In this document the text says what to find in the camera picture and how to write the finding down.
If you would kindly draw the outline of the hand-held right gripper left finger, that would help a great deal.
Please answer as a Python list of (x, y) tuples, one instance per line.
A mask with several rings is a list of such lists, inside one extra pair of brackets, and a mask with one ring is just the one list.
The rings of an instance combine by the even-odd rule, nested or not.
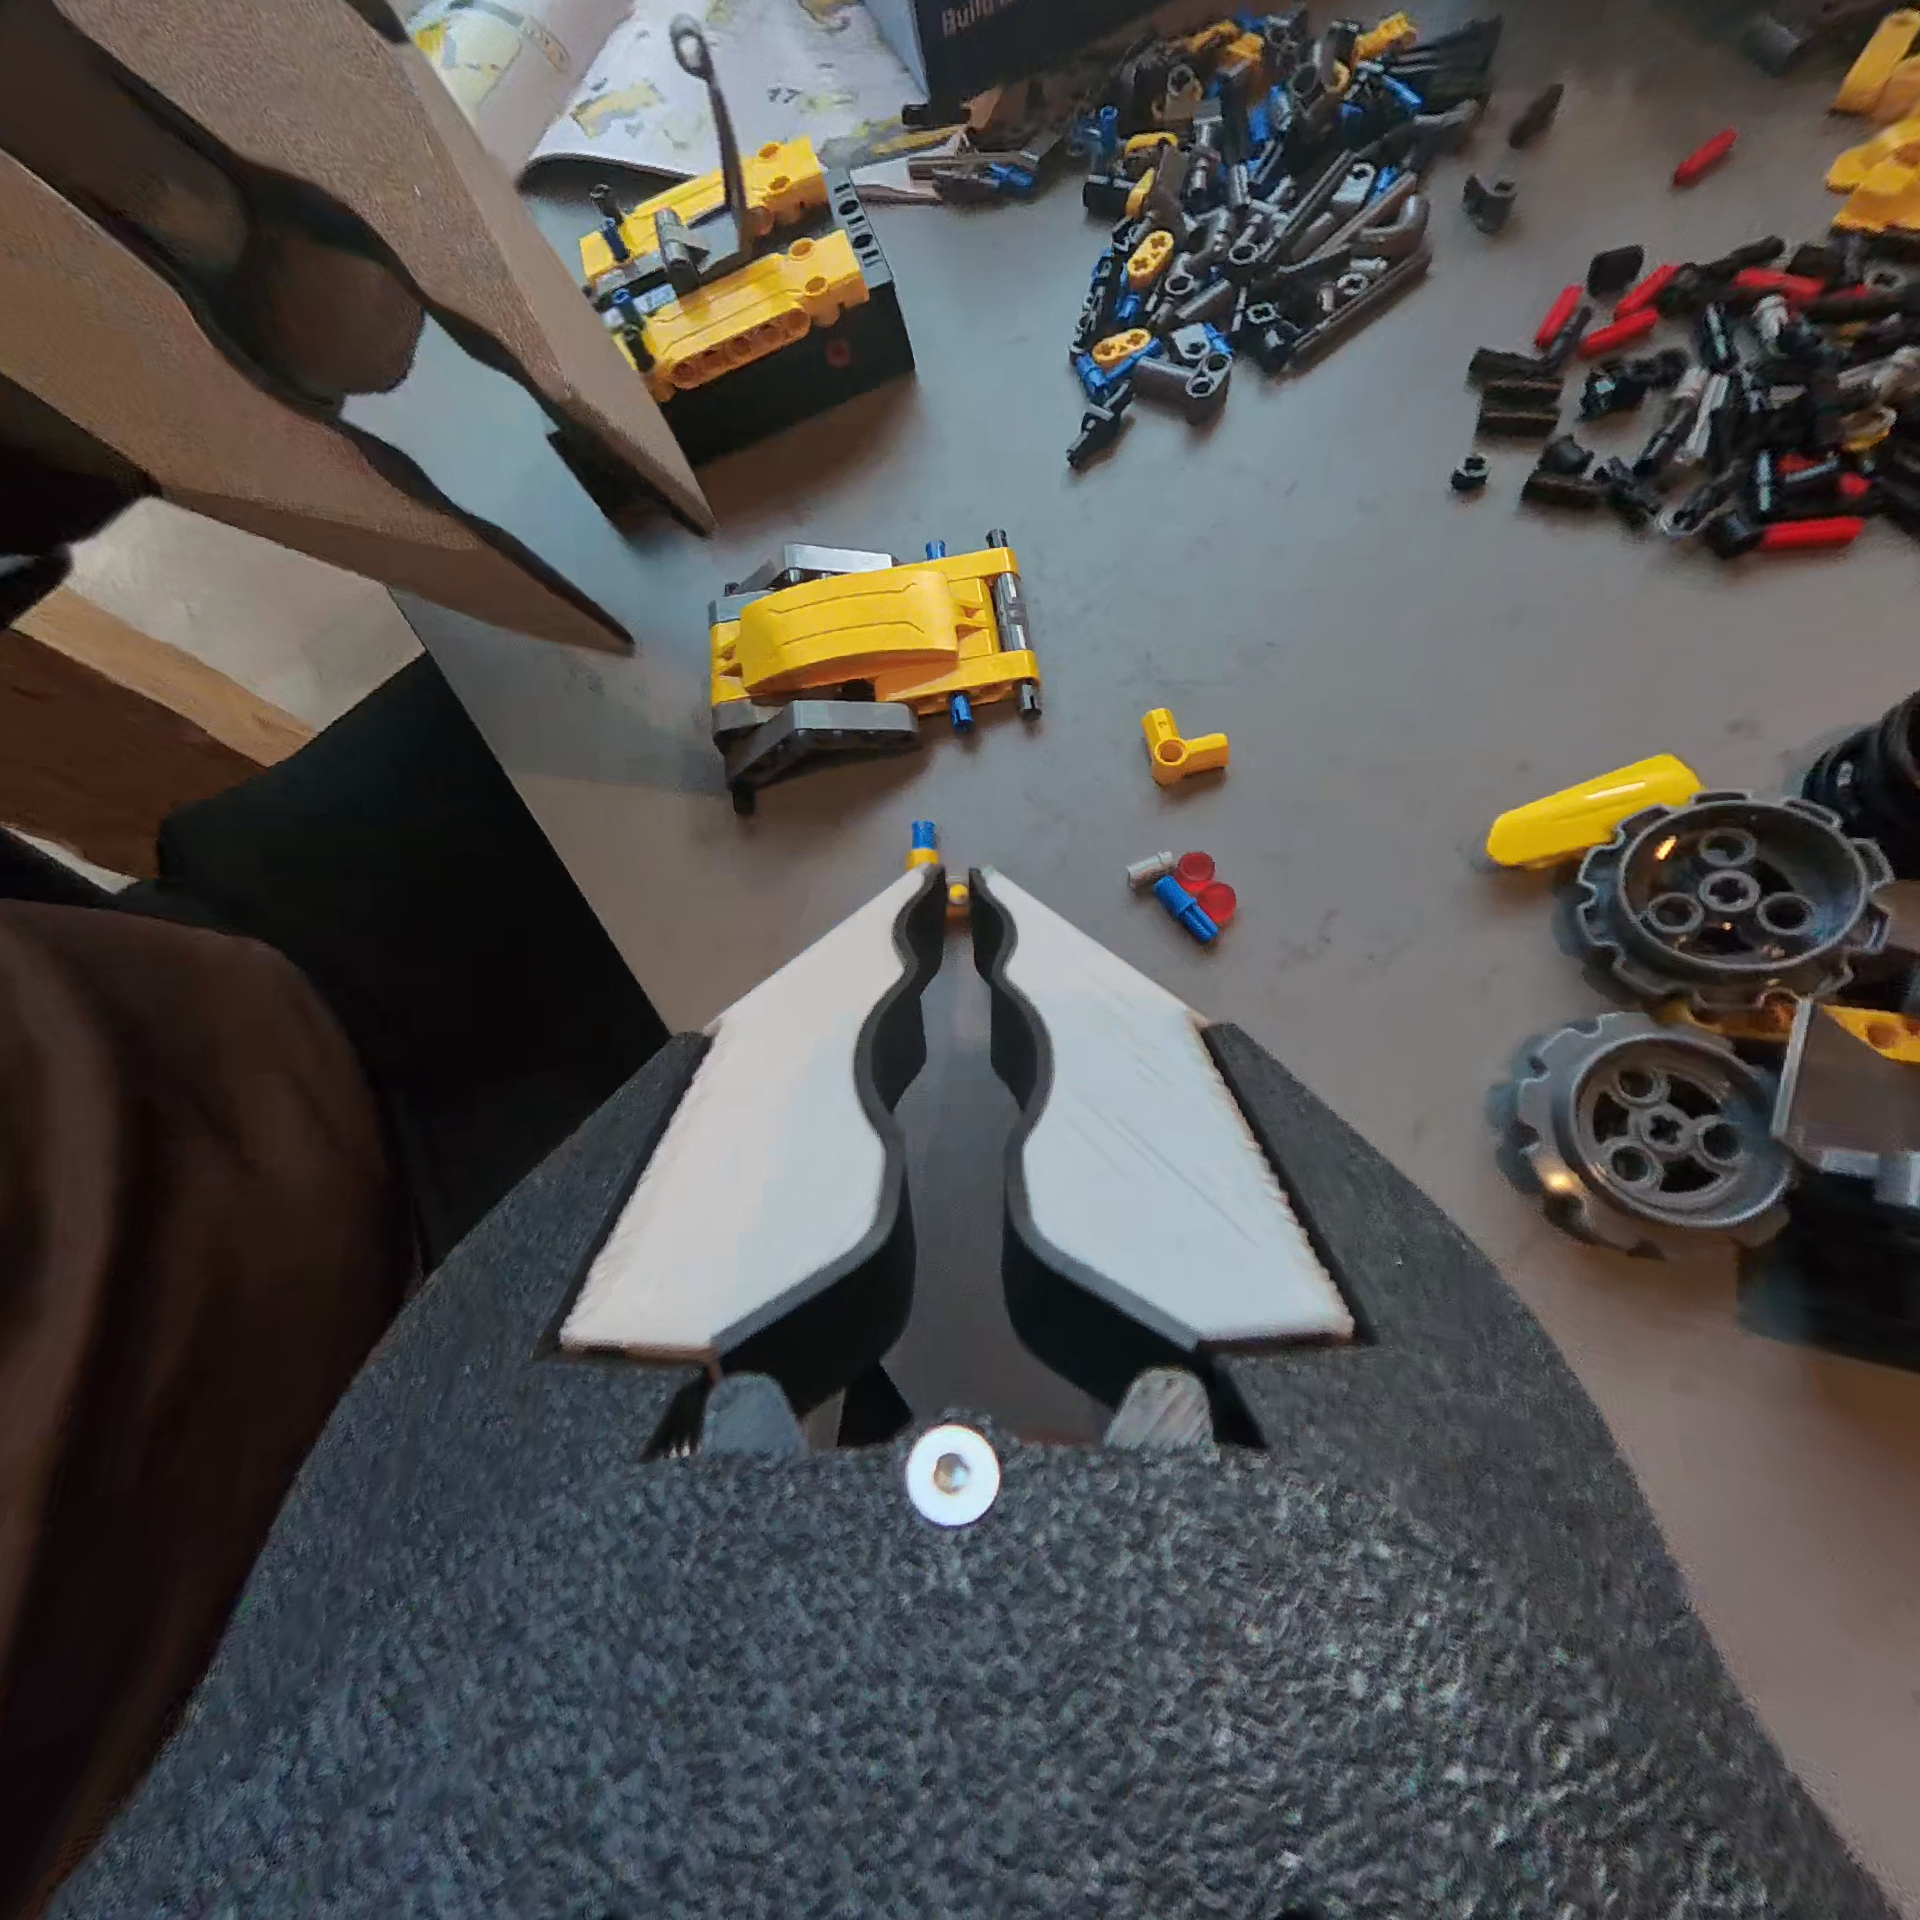
[(560, 1348), (758, 1373), (808, 1414), (894, 1348), (915, 1297), (904, 1093), (944, 962), (910, 868), (704, 1032), (560, 1320)]

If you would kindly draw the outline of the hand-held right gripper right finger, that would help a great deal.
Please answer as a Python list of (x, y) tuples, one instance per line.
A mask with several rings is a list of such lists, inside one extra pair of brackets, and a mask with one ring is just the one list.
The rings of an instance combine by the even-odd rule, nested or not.
[(1151, 1369), (1216, 1390), (1224, 1357), (1354, 1345), (1213, 1021), (997, 868), (969, 891), (1018, 1106), (999, 1270), (1022, 1345), (1107, 1408)]

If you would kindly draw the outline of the blue robot kit box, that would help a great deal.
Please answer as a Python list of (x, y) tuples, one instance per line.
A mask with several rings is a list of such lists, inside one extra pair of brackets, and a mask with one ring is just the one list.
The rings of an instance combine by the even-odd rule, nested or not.
[(1033, 78), (1163, 3), (866, 3), (874, 27), (930, 104)]

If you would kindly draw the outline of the pile of black red pieces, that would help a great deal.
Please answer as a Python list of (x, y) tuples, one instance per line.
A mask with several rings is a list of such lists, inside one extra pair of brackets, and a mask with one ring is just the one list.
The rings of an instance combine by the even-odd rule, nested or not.
[(1918, 536), (1917, 235), (1781, 235), (1599, 257), (1529, 352), (1480, 347), (1478, 441), (1529, 454), (1520, 506), (1609, 516), (1722, 563)]

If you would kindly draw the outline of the black and yellow brick assembly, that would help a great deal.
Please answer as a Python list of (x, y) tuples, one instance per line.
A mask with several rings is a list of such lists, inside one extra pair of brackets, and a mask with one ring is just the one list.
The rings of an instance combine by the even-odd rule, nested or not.
[(624, 202), (590, 192), (584, 292), (694, 465), (915, 372), (897, 280), (851, 171), (803, 136), (744, 157), (713, 53), (667, 27), (712, 100), (719, 165)]

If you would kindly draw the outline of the yellow curved panel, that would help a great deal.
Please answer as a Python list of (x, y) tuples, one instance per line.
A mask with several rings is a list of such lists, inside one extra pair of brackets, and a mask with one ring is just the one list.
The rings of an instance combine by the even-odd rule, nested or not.
[(1489, 827), (1483, 857), (1502, 870), (1549, 873), (1606, 845), (1633, 816), (1688, 804), (1703, 789), (1703, 778), (1674, 755), (1635, 760), (1502, 812)]

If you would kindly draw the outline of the pile of blue grey pieces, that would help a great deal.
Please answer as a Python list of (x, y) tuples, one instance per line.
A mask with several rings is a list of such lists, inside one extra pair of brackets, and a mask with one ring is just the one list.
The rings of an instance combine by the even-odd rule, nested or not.
[(1102, 229), (1066, 350), (1083, 410), (1072, 473), (1144, 401), (1205, 428), (1241, 363), (1307, 371), (1431, 267), (1430, 179), (1493, 99), (1497, 12), (1431, 33), (1310, 4), (1241, 8), (1095, 48), (967, 116), (909, 126), (936, 202), (1030, 202), (1077, 176)]

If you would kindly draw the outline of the grey desk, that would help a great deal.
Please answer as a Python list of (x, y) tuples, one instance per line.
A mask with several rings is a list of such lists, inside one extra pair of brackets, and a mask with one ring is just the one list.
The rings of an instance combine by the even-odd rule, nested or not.
[[(1142, 412), (1077, 476), (1066, 363), (1099, 249), (1077, 180), (1008, 209), (880, 209), (919, 360), (704, 468), (710, 539), (579, 496), (535, 412), (430, 330), (363, 425), (569, 570), (639, 650), (586, 654), (442, 609), (410, 624), (664, 1019), (707, 1025), (902, 873), (934, 819), (1214, 1019), (1241, 1025), (1495, 1260), (1639, 1474), (1759, 1712), (1917, 1908), (1917, 1373), (1746, 1333), (1712, 1257), (1619, 1260), (1545, 1224), (1497, 1163), (1489, 1094), (1529, 1035), (1601, 1006), (1542, 875), (1480, 864), (1489, 822), (1674, 752), (1776, 787), (1917, 686), (1917, 549), (1720, 565), (1609, 516), (1481, 496), (1449, 472), (1478, 347), (1528, 346), (1601, 249), (1715, 257), (1830, 218), (1858, 138), (1848, 56), (1763, 76), (1745, 4), (1507, 8), (1493, 126), (1435, 179), (1431, 275), (1307, 376), (1238, 371), (1194, 434)], [(1693, 190), (1674, 165), (1722, 129)], [(1513, 176), (1497, 235), (1467, 176)], [(719, 784), (707, 605), (785, 541), (919, 553), (1008, 531), (1045, 714), (768, 794)], [(1232, 766), (1159, 787), (1144, 714), (1224, 731)], [(1200, 947), (1126, 866), (1207, 851), (1240, 907)]]

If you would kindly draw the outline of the person's brown sweater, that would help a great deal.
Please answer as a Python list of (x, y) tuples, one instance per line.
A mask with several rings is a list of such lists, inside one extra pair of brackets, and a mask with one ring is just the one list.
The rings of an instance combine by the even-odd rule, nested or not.
[(5, 1915), (152, 1768), (415, 1276), (373, 1085), (285, 956), (5, 904)]

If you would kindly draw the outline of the dark grey curved piece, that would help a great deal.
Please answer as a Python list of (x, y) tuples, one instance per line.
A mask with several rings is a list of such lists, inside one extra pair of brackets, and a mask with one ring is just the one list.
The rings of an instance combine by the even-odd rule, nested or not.
[(1809, 50), (1848, 34), (1875, 3), (1763, 3), (1743, 27), (1743, 56), (1771, 78), (1787, 74)]

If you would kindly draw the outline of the black wheel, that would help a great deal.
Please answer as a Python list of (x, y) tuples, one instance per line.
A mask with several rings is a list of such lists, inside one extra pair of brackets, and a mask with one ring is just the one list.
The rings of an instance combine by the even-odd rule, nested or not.
[(1741, 1254), (1746, 1333), (1918, 1369), (1918, 1213), (1873, 1185), (1809, 1172), (1787, 1193), (1784, 1229)]
[(1861, 726), (1817, 755), (1799, 781), (1851, 834), (1878, 844), (1890, 864), (1913, 864), (1918, 845), (1917, 756), (1895, 747), (1885, 724)]

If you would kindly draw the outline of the yellow and grey brick assembly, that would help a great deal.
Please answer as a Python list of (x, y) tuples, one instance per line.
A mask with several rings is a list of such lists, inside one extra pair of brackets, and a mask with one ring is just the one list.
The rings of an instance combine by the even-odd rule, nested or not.
[(1043, 670), (1013, 539), (922, 560), (789, 545), (710, 605), (712, 744), (737, 816), (761, 792), (915, 752), (925, 723), (969, 736), (1013, 707), (1043, 717)]

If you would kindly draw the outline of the pile of yellow pieces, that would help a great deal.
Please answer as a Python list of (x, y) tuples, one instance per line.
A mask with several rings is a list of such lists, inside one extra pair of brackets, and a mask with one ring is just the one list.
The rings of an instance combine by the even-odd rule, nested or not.
[(1890, 9), (1851, 62), (1831, 110), (1875, 126), (1830, 174), (1839, 233), (1918, 235), (1918, 12)]

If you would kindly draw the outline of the instruction booklet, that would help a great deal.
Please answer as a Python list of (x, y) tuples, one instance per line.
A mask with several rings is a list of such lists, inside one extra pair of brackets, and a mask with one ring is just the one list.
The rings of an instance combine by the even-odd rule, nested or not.
[(557, 161), (670, 180), (719, 165), (707, 84), (682, 68), (670, 20), (704, 33), (744, 157), (808, 138), (880, 202), (934, 202), (915, 153), (950, 130), (909, 129), (925, 84), (865, 4), (842, 3), (398, 3), (401, 22), (510, 171)]

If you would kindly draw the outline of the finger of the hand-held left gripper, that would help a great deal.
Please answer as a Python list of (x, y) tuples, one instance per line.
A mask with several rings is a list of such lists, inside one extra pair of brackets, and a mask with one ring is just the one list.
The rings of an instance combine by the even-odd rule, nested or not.
[(410, 459), (240, 371), (165, 277), (2, 157), (2, 372), (167, 500), (506, 633), (633, 635)]
[(687, 453), (392, 8), (59, 3), (126, 80), (226, 157), (313, 188), (474, 356), (515, 377), (701, 536)]

